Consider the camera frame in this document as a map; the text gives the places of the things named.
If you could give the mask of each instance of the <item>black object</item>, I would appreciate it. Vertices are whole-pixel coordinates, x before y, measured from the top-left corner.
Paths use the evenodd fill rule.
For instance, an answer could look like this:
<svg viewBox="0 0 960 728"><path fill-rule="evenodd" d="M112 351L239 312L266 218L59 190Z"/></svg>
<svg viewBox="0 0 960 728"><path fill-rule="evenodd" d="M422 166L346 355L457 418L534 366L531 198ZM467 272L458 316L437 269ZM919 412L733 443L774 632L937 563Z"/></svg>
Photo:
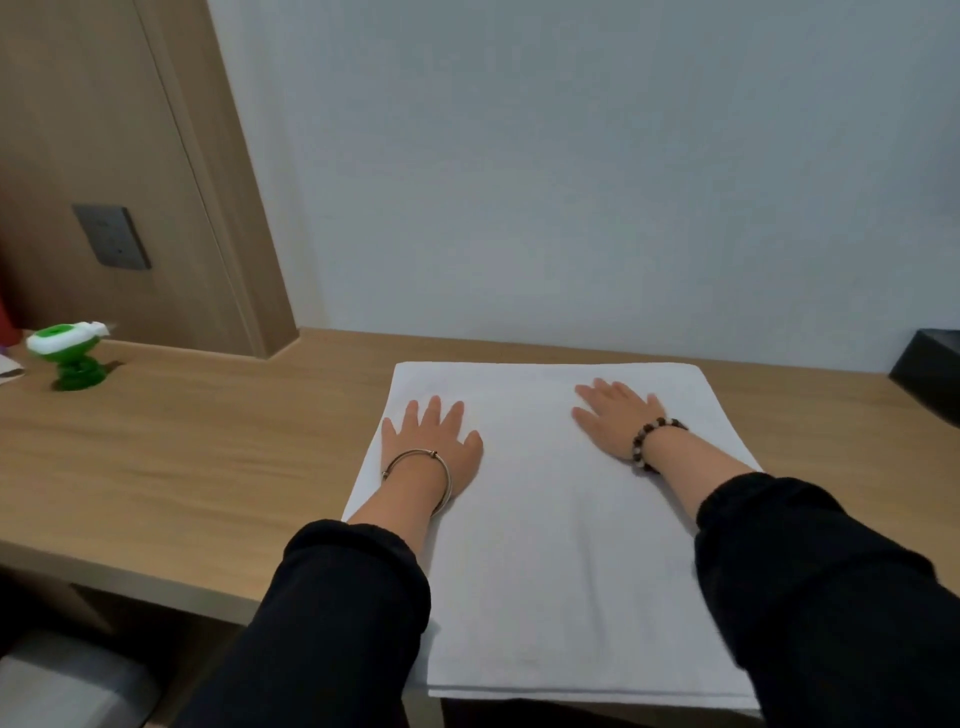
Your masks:
<svg viewBox="0 0 960 728"><path fill-rule="evenodd" d="M890 378L921 404L960 427L960 331L921 328Z"/></svg>
<svg viewBox="0 0 960 728"><path fill-rule="evenodd" d="M119 205L73 205L86 239L103 265L129 271L150 270L150 260L133 228L130 213Z"/></svg>

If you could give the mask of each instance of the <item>black box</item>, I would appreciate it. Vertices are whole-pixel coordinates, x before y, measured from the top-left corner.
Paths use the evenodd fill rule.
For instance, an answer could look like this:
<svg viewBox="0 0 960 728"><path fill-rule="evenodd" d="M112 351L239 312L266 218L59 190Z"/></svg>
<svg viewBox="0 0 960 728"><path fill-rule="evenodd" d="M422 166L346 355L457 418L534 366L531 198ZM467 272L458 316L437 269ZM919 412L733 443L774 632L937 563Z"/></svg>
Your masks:
<svg viewBox="0 0 960 728"><path fill-rule="evenodd" d="M960 427L960 331L921 328L890 378L921 404Z"/></svg>

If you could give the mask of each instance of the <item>right hand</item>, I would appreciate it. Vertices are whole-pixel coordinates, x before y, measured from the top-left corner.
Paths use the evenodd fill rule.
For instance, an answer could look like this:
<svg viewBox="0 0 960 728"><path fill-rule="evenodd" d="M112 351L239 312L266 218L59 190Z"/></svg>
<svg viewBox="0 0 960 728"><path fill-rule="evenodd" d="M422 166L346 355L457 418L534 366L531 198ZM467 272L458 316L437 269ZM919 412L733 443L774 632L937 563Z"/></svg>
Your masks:
<svg viewBox="0 0 960 728"><path fill-rule="evenodd" d="M595 379L593 386L578 384L574 391L590 405L593 412L573 408L573 419L595 446L621 460L634 459L634 438L644 425L666 411L657 395L644 400L622 381L608 384Z"/></svg>

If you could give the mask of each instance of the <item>bangle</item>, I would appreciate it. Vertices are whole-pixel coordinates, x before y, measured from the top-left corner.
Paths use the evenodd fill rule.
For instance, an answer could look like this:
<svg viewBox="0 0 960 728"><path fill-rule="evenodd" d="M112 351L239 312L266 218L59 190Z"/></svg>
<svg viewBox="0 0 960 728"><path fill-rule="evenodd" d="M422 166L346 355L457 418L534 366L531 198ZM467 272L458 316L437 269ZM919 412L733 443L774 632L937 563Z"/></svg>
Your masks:
<svg viewBox="0 0 960 728"><path fill-rule="evenodd" d="M446 473L446 490L444 490L444 497L441 499L440 503L436 508L433 509L433 512L430 514L430 518L433 518L442 510L445 509L446 505L450 502L450 496L453 495L453 478L450 476L450 468L446 466L444 459L437 454L437 451L434 449L423 449L423 448L414 448L408 449L399 454L393 460L390 461L390 465L387 466L387 469L380 474L380 481L384 481L390 475L390 472L394 469L400 460L407 457L408 455L429 455L434 460L437 460L441 465L444 466L444 472Z"/></svg>
<svg viewBox="0 0 960 728"><path fill-rule="evenodd" d="M643 429L638 432L634 438L634 467L639 471L646 471L647 473L660 472L643 459L643 441L647 439L647 435L649 435L658 427L679 427L680 429L685 429L687 431L690 430L690 428L684 425L684 423L682 423L680 420L674 420L672 418L668 419L666 417L657 417L653 422L644 425Z"/></svg>

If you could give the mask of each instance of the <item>white towel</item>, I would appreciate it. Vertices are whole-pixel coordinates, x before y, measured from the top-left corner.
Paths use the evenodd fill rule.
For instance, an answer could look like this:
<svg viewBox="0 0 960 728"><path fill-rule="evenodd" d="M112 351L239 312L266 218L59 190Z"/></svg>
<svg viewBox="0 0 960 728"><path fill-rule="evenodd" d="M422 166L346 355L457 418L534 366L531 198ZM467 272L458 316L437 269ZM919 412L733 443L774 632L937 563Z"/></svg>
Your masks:
<svg viewBox="0 0 960 728"><path fill-rule="evenodd" d="M423 566L433 597L411 683L450 697L756 708L693 572L693 525L658 476L600 452L570 408L600 376L758 467L703 373L686 364L399 364L384 411L467 405L485 455L438 518ZM344 518L379 484L375 434Z"/></svg>

